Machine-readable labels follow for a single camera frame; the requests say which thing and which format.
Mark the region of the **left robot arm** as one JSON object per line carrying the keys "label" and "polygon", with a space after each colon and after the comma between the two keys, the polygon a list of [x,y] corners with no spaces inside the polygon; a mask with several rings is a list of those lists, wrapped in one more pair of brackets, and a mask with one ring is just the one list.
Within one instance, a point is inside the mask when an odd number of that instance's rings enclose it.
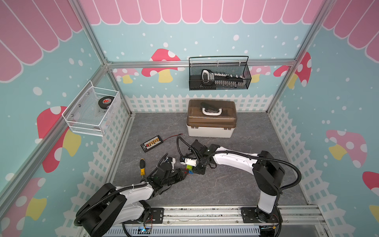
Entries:
{"label": "left robot arm", "polygon": [[116,187],[104,184],[77,212],[74,225],[83,227],[91,237],[102,237],[113,225],[155,222],[158,215],[148,200],[183,181],[189,171],[175,168],[175,159],[164,155],[149,175],[138,184]]}

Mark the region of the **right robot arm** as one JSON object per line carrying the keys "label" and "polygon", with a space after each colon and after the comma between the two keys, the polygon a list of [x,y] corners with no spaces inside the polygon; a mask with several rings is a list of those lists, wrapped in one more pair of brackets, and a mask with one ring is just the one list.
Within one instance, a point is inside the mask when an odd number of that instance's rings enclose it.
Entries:
{"label": "right robot arm", "polygon": [[[198,140],[189,144],[182,137],[177,138],[176,145],[181,160],[184,164],[192,166],[194,173],[204,175],[207,167],[215,169],[221,165],[237,168],[254,176],[260,190],[260,197],[256,208],[241,210],[245,223],[268,223],[273,217],[279,223],[282,222],[278,208],[280,196],[284,190],[297,186],[302,179],[301,172],[295,165],[275,159],[267,151],[248,154],[226,149],[216,144],[207,147]],[[282,182],[285,169],[282,166],[293,169],[297,174],[295,181],[284,186]]]}

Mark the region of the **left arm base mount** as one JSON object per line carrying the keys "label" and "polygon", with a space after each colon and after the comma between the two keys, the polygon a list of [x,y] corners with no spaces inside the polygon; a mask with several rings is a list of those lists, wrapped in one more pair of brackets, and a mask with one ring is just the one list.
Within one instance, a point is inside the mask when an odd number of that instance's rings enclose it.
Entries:
{"label": "left arm base mount", "polygon": [[141,216],[137,219],[125,221],[125,224],[162,224],[164,208],[148,208],[144,210]]}

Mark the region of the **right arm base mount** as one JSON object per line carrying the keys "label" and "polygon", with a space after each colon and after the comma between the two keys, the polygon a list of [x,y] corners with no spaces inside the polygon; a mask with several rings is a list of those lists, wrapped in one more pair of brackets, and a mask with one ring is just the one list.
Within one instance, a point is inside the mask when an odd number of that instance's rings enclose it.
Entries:
{"label": "right arm base mount", "polygon": [[243,223],[273,223],[279,224],[283,222],[280,210],[274,206],[272,213],[267,214],[264,211],[258,210],[257,207],[242,207],[241,215]]}

